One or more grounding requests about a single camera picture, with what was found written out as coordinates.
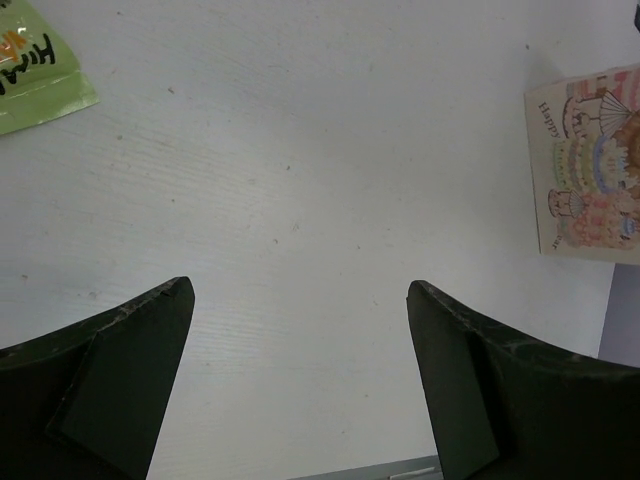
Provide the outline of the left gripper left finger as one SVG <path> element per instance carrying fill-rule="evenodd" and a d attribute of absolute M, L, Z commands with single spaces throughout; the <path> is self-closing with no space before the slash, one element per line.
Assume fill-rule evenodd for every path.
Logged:
<path fill-rule="evenodd" d="M 194 306 L 176 277 L 2 349 L 2 478 L 146 478 Z"/>

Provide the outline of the green triangular snack packet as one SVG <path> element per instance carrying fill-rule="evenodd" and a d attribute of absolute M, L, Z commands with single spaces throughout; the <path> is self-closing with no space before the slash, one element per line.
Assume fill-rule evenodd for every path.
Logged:
<path fill-rule="evenodd" d="M 27 1 L 1 3 L 1 133 L 93 106 L 99 97 L 65 40 Z"/>

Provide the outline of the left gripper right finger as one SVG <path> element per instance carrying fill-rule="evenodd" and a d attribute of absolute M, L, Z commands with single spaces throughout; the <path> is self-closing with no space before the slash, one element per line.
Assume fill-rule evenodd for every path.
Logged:
<path fill-rule="evenodd" d="M 635 479 L 639 371 L 551 345 L 413 282 L 408 320 L 447 479 Z"/>

